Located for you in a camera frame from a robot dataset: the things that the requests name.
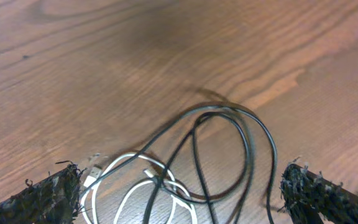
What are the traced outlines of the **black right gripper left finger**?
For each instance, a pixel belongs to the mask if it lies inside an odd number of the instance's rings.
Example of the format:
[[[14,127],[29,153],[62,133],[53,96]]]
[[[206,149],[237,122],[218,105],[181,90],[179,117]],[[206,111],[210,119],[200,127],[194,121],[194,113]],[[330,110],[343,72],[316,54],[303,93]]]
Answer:
[[[23,191],[0,203],[0,224],[73,223],[81,210],[82,174],[69,163],[36,184],[27,179]]]

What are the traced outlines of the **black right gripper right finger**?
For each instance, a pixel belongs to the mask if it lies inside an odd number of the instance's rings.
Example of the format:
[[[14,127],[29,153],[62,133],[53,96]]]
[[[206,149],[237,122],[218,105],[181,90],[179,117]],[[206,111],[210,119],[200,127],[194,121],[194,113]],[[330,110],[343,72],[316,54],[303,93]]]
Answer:
[[[358,195],[315,174],[296,161],[288,163],[280,182],[283,209],[293,223],[358,224]]]

